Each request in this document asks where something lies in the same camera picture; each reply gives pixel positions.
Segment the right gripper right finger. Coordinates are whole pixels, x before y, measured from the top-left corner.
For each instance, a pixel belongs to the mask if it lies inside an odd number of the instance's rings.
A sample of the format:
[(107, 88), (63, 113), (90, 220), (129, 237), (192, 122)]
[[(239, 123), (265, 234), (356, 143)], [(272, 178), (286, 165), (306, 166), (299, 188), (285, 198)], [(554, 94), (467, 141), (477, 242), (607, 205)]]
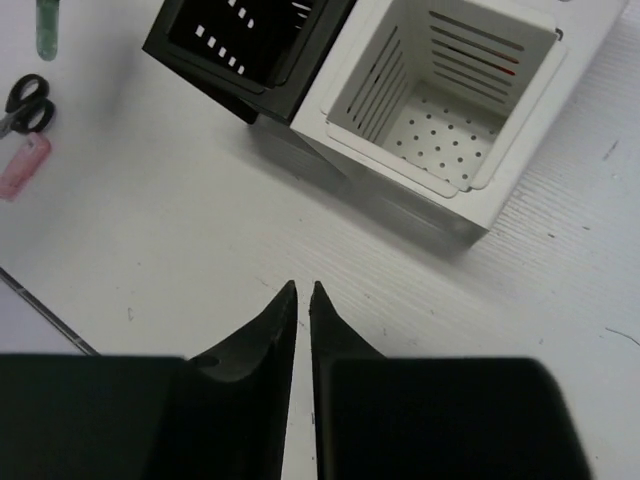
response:
[(527, 357), (387, 357), (316, 283), (309, 305), (321, 479), (588, 479), (561, 389)]

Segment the pink translucent eraser case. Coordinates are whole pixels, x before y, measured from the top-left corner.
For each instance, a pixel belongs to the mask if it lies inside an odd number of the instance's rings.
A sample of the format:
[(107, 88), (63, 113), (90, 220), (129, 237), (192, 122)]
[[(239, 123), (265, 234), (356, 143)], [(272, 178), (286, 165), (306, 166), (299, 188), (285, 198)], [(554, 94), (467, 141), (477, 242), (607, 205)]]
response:
[(41, 133), (25, 137), (1, 174), (1, 199), (13, 201), (51, 153), (49, 139)]

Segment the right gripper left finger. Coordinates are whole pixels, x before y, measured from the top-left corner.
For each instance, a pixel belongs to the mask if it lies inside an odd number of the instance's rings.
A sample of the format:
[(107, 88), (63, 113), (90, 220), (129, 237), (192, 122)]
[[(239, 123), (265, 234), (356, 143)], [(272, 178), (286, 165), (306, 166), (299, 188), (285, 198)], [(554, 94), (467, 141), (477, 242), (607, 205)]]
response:
[(297, 291), (191, 359), (5, 354), (5, 479), (277, 479)]

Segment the pale green eraser case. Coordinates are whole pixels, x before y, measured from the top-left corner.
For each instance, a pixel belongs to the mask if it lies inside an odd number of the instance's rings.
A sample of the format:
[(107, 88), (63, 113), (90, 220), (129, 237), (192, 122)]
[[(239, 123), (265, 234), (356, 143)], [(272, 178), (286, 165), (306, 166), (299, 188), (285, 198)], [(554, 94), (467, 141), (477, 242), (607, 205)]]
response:
[(36, 1), (36, 51), (44, 61), (53, 61), (58, 53), (59, 0)]

